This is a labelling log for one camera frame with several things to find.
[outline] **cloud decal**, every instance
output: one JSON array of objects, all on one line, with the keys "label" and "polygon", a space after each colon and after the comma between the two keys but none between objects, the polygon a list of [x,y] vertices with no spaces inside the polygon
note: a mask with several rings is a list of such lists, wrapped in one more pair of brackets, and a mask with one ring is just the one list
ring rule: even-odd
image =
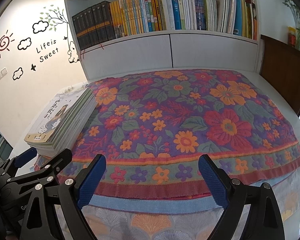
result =
[{"label": "cloud decal", "polygon": [[18,50],[26,50],[32,44],[31,38],[26,38],[25,40],[20,41],[18,45]]},{"label": "cloud decal", "polygon": [[39,21],[37,23],[34,23],[32,25],[33,33],[37,34],[39,32],[44,32],[49,26],[48,22]]},{"label": "cloud decal", "polygon": [[13,73],[12,79],[13,79],[13,80],[17,80],[17,79],[19,79],[22,75],[23,75],[23,70],[22,70],[22,68],[20,67],[20,68],[18,68],[18,69]]}]

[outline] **white wall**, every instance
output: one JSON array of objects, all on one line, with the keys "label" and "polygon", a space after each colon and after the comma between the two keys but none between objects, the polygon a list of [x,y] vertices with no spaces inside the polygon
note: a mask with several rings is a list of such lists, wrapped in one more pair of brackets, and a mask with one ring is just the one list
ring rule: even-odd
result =
[{"label": "white wall", "polygon": [[[69,63],[68,40],[64,39],[67,37],[66,23],[56,26],[56,31],[49,31],[53,27],[49,26],[44,32],[33,32],[33,24],[40,21],[40,17],[47,21],[45,13],[52,15],[48,10],[54,8],[62,12],[64,0],[13,0],[0,18],[0,38],[13,33],[8,46],[10,51],[0,51],[0,71],[3,68],[8,70],[8,74],[0,80],[0,133],[12,147],[58,90],[86,80],[80,62]],[[18,50],[20,41],[28,37],[31,38],[31,46]],[[69,42],[73,40],[69,29],[68,39]],[[35,71],[31,70],[32,64],[36,66]],[[14,71],[20,67],[23,75],[13,80]]]}]

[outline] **cabinet door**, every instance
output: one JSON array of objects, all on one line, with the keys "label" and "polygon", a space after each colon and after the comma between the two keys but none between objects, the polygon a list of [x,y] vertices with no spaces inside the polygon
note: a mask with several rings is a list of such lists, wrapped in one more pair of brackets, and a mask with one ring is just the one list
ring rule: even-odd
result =
[{"label": "cabinet door", "polygon": [[133,71],[172,68],[169,35],[120,41],[88,51],[81,59],[88,80]]},{"label": "cabinet door", "polygon": [[171,34],[173,67],[254,71],[258,45],[207,34]]}]

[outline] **floral towel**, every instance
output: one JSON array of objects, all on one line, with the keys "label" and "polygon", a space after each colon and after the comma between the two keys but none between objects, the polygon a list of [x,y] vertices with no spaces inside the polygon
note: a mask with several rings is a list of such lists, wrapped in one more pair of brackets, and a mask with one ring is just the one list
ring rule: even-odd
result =
[{"label": "floral towel", "polygon": [[210,155],[245,184],[292,172],[300,145],[275,104],[229,70],[171,70],[90,84],[98,106],[73,148],[64,180],[96,154],[107,169],[96,194],[139,199],[209,195],[198,159]]}]

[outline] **blue gripper pad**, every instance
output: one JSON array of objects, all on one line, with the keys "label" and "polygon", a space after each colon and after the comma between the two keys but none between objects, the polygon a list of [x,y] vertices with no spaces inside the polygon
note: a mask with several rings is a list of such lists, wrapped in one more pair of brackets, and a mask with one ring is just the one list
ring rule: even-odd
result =
[{"label": "blue gripper pad", "polygon": [[227,198],[227,189],[221,182],[219,176],[216,174],[219,169],[215,166],[213,161],[210,158],[207,159],[205,155],[200,156],[198,168],[216,204],[222,206],[223,209],[226,209],[229,204]]},{"label": "blue gripper pad", "polygon": [[106,158],[98,154],[89,166],[82,169],[75,177],[74,195],[79,210],[89,204],[105,170]]}]

